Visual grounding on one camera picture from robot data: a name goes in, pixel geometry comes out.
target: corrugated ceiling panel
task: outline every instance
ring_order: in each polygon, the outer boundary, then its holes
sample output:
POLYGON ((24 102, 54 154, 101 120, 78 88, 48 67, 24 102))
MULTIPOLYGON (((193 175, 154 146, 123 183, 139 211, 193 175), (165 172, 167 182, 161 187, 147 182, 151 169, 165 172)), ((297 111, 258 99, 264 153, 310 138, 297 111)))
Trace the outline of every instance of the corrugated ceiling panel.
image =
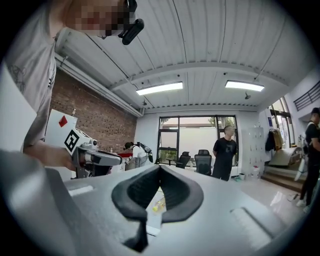
POLYGON ((160 92, 146 95, 150 102, 157 107, 167 107, 167 106, 183 106, 187 104, 187 74, 180 73, 180 77, 177 74, 166 75, 162 77, 157 77, 144 82, 144 84, 139 84, 139 88, 149 87, 167 83, 183 82, 182 90, 172 90, 169 92, 160 92))
MULTIPOLYGON (((268 0, 139 0, 136 16, 144 20, 145 28, 130 45, 124 46, 117 37, 94 39, 128 77, 185 62, 221 60, 256 68, 257 73, 266 64, 264 73, 295 84, 317 61, 296 25, 288 17, 285 20, 285 14, 268 0)), ((73 31, 62 53, 106 86, 125 79, 86 35, 73 31)), ((183 81, 183 90, 147 95, 151 102, 146 100, 147 108, 188 104, 258 105, 280 86, 260 76, 258 82, 265 85, 265 90, 250 92, 252 97, 244 100, 243 90, 225 88, 228 79, 254 81, 253 76, 224 75, 214 69, 181 70, 179 74, 159 74, 144 84, 128 84, 116 93, 139 108, 145 98, 137 95, 137 88, 183 81)))
POLYGON ((153 69, 139 40, 134 40, 129 45, 123 45, 120 38, 115 36, 107 37, 105 40, 100 38, 94 40, 128 77, 153 69))
POLYGON ((138 2, 137 17, 145 23, 139 38, 155 68, 185 62, 183 40, 172 1, 138 2))
POLYGON ((287 17, 282 36, 265 70, 274 75, 283 74, 283 78, 289 82, 302 79, 306 75, 303 69, 309 71, 315 63, 316 56, 310 43, 299 27, 287 17))
POLYGON ((246 65, 261 69, 272 53, 279 38, 285 15, 271 1, 263 1, 264 14, 261 25, 257 32, 257 40, 251 54, 248 56, 246 65))
MULTIPOLYGON (((110 81, 110 84, 118 82, 120 78, 123 79, 120 71, 114 66, 108 57, 105 56, 86 35, 80 32, 72 31, 72 33, 67 37, 64 47, 62 48, 62 52, 64 55, 73 58, 74 61, 81 58, 85 63, 94 67, 99 74, 104 74, 106 79, 110 81)), ((87 70, 87 65, 82 65, 82 63, 79 64, 83 71, 90 74, 87 70)))

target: hanging jacket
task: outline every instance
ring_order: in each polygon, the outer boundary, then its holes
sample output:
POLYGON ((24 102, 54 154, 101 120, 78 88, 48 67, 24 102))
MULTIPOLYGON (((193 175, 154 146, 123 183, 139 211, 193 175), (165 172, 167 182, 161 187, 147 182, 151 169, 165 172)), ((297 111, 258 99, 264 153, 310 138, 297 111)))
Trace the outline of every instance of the hanging jacket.
POLYGON ((270 151, 270 150, 276 150, 275 138, 272 131, 269 131, 268 138, 266 139, 266 142, 265 142, 265 151, 270 151))
POLYGON ((282 137, 281 137, 281 133, 278 130, 273 130, 273 138, 274 138, 274 143, 275 143, 275 150, 278 151, 282 148, 282 137))

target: wooden step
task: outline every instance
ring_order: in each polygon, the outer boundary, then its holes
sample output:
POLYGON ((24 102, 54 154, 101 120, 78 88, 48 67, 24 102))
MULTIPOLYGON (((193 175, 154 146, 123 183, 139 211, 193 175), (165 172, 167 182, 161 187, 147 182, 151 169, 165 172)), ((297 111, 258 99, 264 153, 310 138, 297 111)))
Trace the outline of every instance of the wooden step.
POLYGON ((301 189, 303 184, 300 182, 296 182, 294 180, 288 180, 287 177, 281 177, 280 175, 274 175, 274 174, 263 174, 261 176, 261 179, 271 182, 273 184, 276 184, 278 186, 284 187, 286 189, 296 191, 298 193, 301 193, 301 189))
MULTIPOLYGON (((296 175, 297 175, 297 170, 290 170, 290 169, 282 169, 282 168, 277 168, 277 167, 272 167, 272 166, 266 166, 264 168, 264 172, 270 175, 278 175, 282 176, 284 178, 288 178, 289 180, 294 180, 296 175)), ((307 178, 307 172, 303 173, 299 180, 297 182, 299 183, 304 183, 307 178)))
POLYGON ((282 175, 281 173, 277 172, 277 171, 266 171, 265 174, 267 175, 271 175, 271 176, 275 176, 277 178, 280 178, 280 179, 285 179, 287 181, 290 181, 290 182, 297 182, 297 183, 301 183, 303 184, 306 180, 305 177, 300 177, 297 181, 295 181, 295 177, 296 176, 287 176, 287 175, 282 175))

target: metal railing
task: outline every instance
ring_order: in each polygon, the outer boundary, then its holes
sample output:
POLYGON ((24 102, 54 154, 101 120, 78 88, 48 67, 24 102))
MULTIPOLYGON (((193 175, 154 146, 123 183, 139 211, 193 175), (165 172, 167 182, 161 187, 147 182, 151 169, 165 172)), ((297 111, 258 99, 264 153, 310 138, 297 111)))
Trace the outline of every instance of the metal railing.
POLYGON ((302 110, 304 107, 312 104, 320 98, 320 81, 316 83, 309 91, 294 101, 296 110, 302 110))

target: red diamond sticker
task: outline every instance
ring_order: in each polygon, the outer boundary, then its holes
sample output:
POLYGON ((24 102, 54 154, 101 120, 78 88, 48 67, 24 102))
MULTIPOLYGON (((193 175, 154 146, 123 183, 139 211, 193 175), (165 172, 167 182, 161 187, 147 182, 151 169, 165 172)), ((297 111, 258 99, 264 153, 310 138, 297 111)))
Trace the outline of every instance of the red diamond sticker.
POLYGON ((66 125, 67 123, 68 123, 68 121, 67 121, 67 119, 66 119, 65 116, 63 116, 63 117, 61 118, 61 120, 59 121, 60 127, 63 127, 63 126, 66 125))

